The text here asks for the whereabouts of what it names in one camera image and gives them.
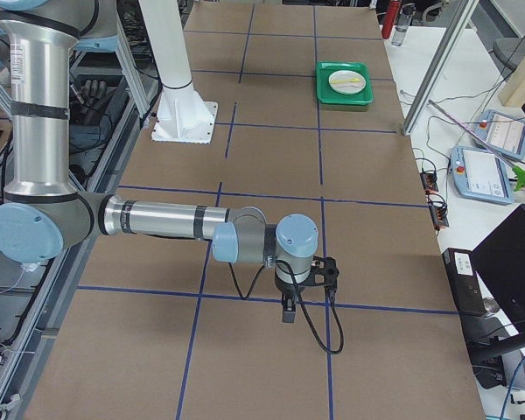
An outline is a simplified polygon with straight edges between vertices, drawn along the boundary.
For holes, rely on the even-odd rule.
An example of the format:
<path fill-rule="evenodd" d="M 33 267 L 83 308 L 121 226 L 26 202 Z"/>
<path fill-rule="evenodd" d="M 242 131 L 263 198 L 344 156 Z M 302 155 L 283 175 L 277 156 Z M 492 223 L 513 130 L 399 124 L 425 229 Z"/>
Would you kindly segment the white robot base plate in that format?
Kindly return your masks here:
<path fill-rule="evenodd" d="M 217 112 L 218 103 L 213 101 L 195 102 L 192 108 L 183 108 L 178 100 L 169 105 L 162 99 L 151 139 L 154 142 L 209 144 Z"/>

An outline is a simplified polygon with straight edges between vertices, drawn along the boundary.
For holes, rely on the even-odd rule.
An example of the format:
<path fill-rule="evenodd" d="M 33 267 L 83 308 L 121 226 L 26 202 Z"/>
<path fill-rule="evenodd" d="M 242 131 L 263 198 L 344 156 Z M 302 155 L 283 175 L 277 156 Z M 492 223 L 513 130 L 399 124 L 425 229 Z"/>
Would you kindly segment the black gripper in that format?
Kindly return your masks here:
<path fill-rule="evenodd" d="M 293 283 L 287 283 L 275 278 L 275 286 L 281 291 L 281 305 L 282 305 L 282 322 L 291 324 L 295 322 L 296 318 L 296 303 L 298 301 L 298 293 L 305 289 L 303 284 L 298 284 L 297 287 Z"/>

